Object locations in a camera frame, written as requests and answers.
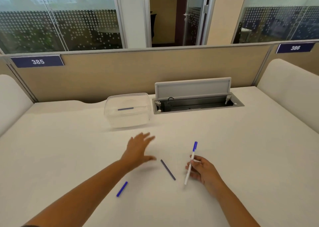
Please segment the hand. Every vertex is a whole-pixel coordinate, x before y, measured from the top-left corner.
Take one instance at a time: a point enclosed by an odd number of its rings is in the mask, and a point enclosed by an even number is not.
[[[150,133],[140,133],[134,138],[131,137],[127,144],[126,151],[123,153],[121,160],[128,165],[128,170],[132,171],[134,168],[142,165],[148,161],[156,161],[154,156],[144,156],[144,152],[148,144],[155,139],[155,136],[149,137]]]
[[[225,183],[221,179],[214,165],[211,164],[208,160],[200,156],[194,156],[194,159],[198,162],[195,162],[193,160],[190,161],[192,165],[190,176],[200,181],[205,186],[210,195],[216,197],[217,192],[223,186],[225,186]]]

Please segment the number sign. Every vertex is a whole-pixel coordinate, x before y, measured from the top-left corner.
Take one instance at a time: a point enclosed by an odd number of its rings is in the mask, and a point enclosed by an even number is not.
[[[311,52],[314,42],[282,43],[276,53]]]
[[[64,66],[60,55],[12,57],[18,68]]]

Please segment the blue pen cap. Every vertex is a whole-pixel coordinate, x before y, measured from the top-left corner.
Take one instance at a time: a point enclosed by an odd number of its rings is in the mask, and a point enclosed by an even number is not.
[[[195,151],[197,148],[197,142],[194,143],[193,151]]]

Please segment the white pen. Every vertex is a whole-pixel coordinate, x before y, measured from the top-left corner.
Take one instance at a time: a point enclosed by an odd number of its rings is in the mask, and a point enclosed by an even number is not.
[[[196,148],[197,148],[197,142],[194,143],[193,153],[192,153],[192,157],[190,158],[190,160],[194,160]],[[190,162],[189,162],[188,171],[187,171],[187,175],[186,175],[185,183],[184,183],[185,185],[187,185],[187,181],[188,181],[188,178],[189,178],[190,170],[191,170],[191,169],[192,169],[192,165],[191,165]]]

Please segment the forearm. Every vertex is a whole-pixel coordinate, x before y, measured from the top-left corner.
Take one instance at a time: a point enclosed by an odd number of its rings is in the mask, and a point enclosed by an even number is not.
[[[230,227],[260,227],[236,195],[222,184],[216,196]]]
[[[126,163],[116,161],[49,205],[27,225],[81,227],[112,188],[129,172]]]

